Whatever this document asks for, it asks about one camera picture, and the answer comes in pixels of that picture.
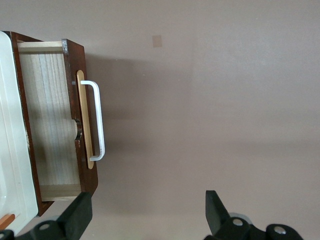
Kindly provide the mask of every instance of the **wood grain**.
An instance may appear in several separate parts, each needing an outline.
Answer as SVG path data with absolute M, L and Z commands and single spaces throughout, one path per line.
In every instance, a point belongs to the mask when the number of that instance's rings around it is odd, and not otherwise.
M 18 42 L 19 53 L 62 52 L 61 41 Z
M 82 116 L 82 129 L 84 135 L 84 143 L 86 149 L 86 158 L 88 168 L 92 169 L 94 167 L 95 162 L 90 161 L 90 158 L 94 155 L 93 153 L 93 145 L 91 140 L 91 130 L 90 130 L 90 120 L 89 120 L 89 112 L 88 112 L 88 103 L 87 103 L 87 91 L 86 86 L 81 84 L 81 81 L 85 80 L 84 72 L 79 70 L 76 72 L 77 85 L 79 89 L 79 100 L 81 106 L 81 116 Z
M 80 184 L 41 185 L 44 201 L 74 200 L 81 193 Z
M 20 64 L 39 184 L 80 184 L 63 54 L 23 52 Z

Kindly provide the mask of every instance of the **dark brown wood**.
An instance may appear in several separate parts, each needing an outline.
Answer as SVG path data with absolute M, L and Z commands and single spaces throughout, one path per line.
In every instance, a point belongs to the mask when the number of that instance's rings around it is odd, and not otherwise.
M 62 40 L 62 48 L 65 64 L 65 73 L 67 79 L 67 87 L 69 93 L 71 117 L 77 123 L 78 134 L 74 141 L 74 144 L 78 160 L 78 171 L 81 191 L 89 192 L 93 195 L 98 186 L 97 164 L 95 163 L 92 169 L 88 168 L 85 139 L 83 136 L 79 91 L 77 85 L 78 70 L 82 70 L 85 79 L 87 79 L 85 50 L 83 46 L 68 39 Z
M 29 157 L 30 157 L 30 163 L 31 163 L 31 172 L 33 177 L 33 184 L 35 189 L 35 195 L 36 195 L 36 201 L 38 206 L 38 216 L 41 216 L 53 203 L 53 201 L 49 202 L 42 202 L 41 198 L 41 192 L 40 192 L 40 185 L 39 185 L 39 179 L 38 179 L 38 172 L 37 172 L 37 165 L 36 165 L 36 157 L 35 157 L 35 151 L 34 151 L 34 145 L 32 141 L 32 134 L 31 134 L 31 128 L 30 128 L 30 121 L 29 121 L 29 114 L 28 114 L 28 106 L 27 106 L 27 100 L 26 100 L 26 94 L 25 94 L 25 86 L 24 86 L 24 80 L 22 75 L 22 69 L 20 64 L 20 56 L 19 56 L 19 50 L 18 50 L 18 44 L 17 42 L 41 42 L 38 39 L 25 36 L 16 32 L 12 31 L 5 31 L 5 33 L 10 37 L 12 42 L 12 51 L 14 55 L 14 61 L 15 61 L 15 70 L 16 70 L 16 77 L 18 81 L 18 88 L 19 88 L 19 94 L 21 98 L 21 107 L 22 107 L 22 116 L 24 119 L 24 126 L 26 129 L 26 137 L 28 139 L 29 145 Z

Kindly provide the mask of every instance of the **drawer front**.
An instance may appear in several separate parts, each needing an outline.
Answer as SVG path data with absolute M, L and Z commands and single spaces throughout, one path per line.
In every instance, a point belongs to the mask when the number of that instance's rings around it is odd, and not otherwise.
M 97 164 L 93 165 L 92 169 L 88 168 L 88 158 L 86 154 L 85 147 L 85 138 L 84 138 L 84 129 L 83 129 L 83 119 L 80 106 L 80 96 L 79 89 L 77 84 L 77 72 L 79 70 L 83 71 L 84 78 L 87 79 L 87 69 L 86 69 L 86 59 L 85 59 L 85 50 L 84 47 L 70 41 L 68 39 L 62 40 L 64 64 L 65 64 L 65 73 L 67 79 L 67 87 L 69 90 L 69 101 L 71 109 L 71 117 L 77 123 L 78 134 L 77 138 L 74 141 L 76 154 L 78 159 L 78 170 L 80 175 L 80 185 L 82 192 L 90 192 L 93 194 L 98 186 L 98 174 L 97 174 Z M 89 96 L 86 95 L 87 102 L 89 103 Z

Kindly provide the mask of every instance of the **white drawer handle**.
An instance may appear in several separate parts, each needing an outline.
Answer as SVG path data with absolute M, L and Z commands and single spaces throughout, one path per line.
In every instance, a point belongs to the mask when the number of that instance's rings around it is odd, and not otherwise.
M 81 84 L 82 85 L 90 85 L 93 88 L 100 155 L 99 156 L 91 156 L 90 157 L 90 161 L 99 161 L 100 159 L 103 158 L 103 156 L 106 153 L 105 137 L 104 137 L 104 126 L 103 126 L 103 123 L 102 123 L 102 111 L 101 111 L 99 86 L 94 81 L 88 81 L 88 80 L 82 80 Z

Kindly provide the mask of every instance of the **wooden drawer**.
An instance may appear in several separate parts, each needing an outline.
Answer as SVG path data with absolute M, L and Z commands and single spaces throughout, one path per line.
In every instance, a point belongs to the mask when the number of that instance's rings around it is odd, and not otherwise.
M 41 42 L 5 32 L 14 53 L 38 215 L 53 201 L 72 200 L 98 186 L 88 91 L 79 94 L 77 72 L 87 78 L 84 47 L 68 39 Z

